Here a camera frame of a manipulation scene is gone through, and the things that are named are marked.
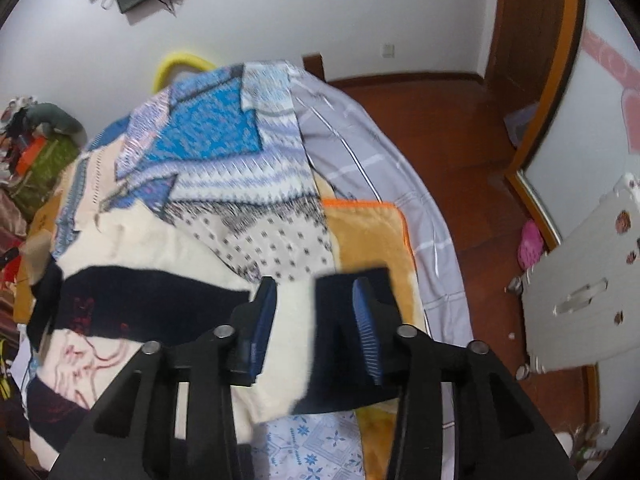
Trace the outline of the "black and white knit sweater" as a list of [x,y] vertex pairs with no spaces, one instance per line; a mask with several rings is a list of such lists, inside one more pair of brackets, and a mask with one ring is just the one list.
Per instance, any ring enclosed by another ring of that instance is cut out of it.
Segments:
[[[264,367],[232,388],[240,443],[258,426],[290,416],[346,412],[396,398],[398,382],[376,386],[363,366],[352,284],[390,286],[384,268],[277,282],[278,302]],[[32,449],[51,467],[93,404],[140,349],[198,339],[230,321],[257,287],[195,238],[142,204],[100,214],[32,288],[27,327],[43,348],[27,389]]]

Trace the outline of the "orange plush blanket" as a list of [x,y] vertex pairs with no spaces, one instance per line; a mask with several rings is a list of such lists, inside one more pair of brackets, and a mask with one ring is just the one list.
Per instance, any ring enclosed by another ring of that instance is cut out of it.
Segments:
[[[405,216],[391,203],[325,198],[322,206],[334,243],[337,270],[386,266],[401,318],[424,330],[416,260]],[[368,479],[384,479],[392,454],[398,402],[358,408],[363,469]]]

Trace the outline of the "pink slipper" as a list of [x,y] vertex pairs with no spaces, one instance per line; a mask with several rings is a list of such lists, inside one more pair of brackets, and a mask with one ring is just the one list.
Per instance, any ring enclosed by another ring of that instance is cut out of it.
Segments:
[[523,271],[534,266],[544,253],[544,239],[534,220],[527,220],[521,229],[516,258]]

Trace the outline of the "blue patchwork bed sheet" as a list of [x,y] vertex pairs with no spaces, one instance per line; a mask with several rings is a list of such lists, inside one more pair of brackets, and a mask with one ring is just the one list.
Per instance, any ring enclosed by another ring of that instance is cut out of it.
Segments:
[[[142,204],[258,288],[334,271],[326,215],[292,100],[297,70],[246,63],[158,92],[74,165],[48,262],[100,214]],[[261,479],[360,479],[352,412],[290,415],[247,444]]]

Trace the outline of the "grey striped bed sheet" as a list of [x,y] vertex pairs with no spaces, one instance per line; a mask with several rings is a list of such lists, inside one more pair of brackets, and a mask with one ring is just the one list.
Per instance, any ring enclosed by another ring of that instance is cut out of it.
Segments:
[[402,212],[426,326],[434,339],[466,346],[474,335],[454,241],[416,170],[359,103],[306,70],[292,77],[292,100],[311,166],[336,195]]

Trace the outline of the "green patterned storage bag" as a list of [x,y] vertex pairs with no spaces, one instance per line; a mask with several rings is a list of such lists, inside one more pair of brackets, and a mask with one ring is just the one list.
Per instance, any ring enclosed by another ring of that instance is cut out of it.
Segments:
[[58,179],[67,166],[77,158],[78,146],[68,136],[53,133],[47,144],[24,174],[6,185],[6,192],[27,222],[49,200]]

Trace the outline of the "yellow curved tube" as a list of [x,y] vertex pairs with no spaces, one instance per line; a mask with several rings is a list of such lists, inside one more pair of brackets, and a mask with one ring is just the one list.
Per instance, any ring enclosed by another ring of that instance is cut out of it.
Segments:
[[166,55],[157,67],[153,82],[152,93],[155,94],[166,88],[170,81],[170,76],[175,73],[176,70],[195,70],[199,72],[210,72],[214,70],[216,66],[207,61],[205,58],[201,58],[198,55],[189,52],[172,52]]

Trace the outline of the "orange box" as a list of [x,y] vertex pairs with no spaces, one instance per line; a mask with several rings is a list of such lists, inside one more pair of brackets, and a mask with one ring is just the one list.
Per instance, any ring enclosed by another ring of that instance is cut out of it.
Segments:
[[26,174],[46,144],[47,139],[43,136],[38,136],[38,138],[35,138],[29,147],[26,148],[16,164],[15,171],[19,176]]

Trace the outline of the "grey stuffed toy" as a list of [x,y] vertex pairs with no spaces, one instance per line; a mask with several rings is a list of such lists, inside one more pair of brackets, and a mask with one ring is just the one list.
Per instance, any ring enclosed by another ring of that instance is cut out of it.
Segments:
[[39,130],[44,136],[52,133],[68,136],[82,148],[87,141],[87,133],[80,121],[62,108],[52,103],[37,103],[26,110],[25,125],[30,130]]

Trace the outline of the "wooden bed post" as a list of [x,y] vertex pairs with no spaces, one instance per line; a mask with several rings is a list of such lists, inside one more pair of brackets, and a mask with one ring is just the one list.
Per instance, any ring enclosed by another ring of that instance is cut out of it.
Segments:
[[320,53],[306,54],[302,57],[303,68],[306,72],[316,78],[326,81],[326,71],[324,70],[323,58]]

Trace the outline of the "wooden wardrobe door frame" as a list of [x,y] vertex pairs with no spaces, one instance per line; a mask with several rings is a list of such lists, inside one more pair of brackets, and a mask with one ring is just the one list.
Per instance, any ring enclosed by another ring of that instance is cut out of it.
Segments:
[[561,234],[525,173],[564,96],[582,36],[585,4],[586,0],[497,0],[485,74],[506,114],[536,106],[504,177],[550,249],[560,244]]

